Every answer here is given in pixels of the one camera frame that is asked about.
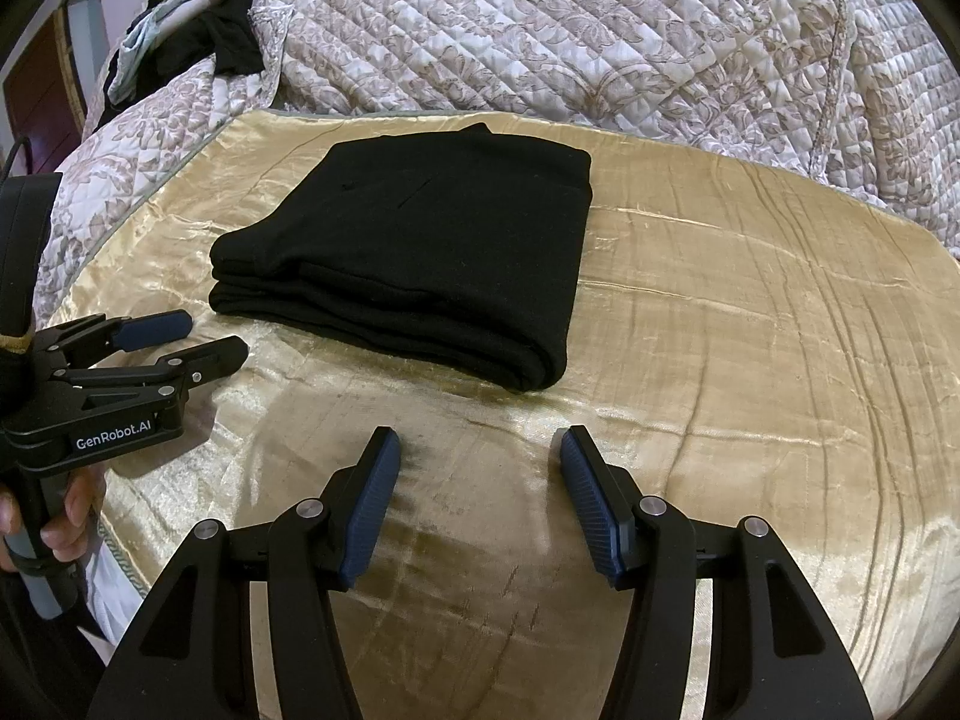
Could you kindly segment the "person's left hand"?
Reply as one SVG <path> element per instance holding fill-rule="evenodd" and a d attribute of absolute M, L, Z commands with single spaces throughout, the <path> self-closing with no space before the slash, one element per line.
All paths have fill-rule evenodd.
<path fill-rule="evenodd" d="M 85 466 L 70 473 L 65 488 L 62 510 L 50 519 L 41 530 L 43 539 L 53 557 L 60 562 L 71 562 L 82 557 L 89 550 L 90 535 L 93 530 L 93 518 L 103 504 L 106 482 L 104 465 Z M 16 572 L 3 536 L 16 535 L 23 528 L 20 505 L 14 495 L 2 486 L 2 571 Z"/>

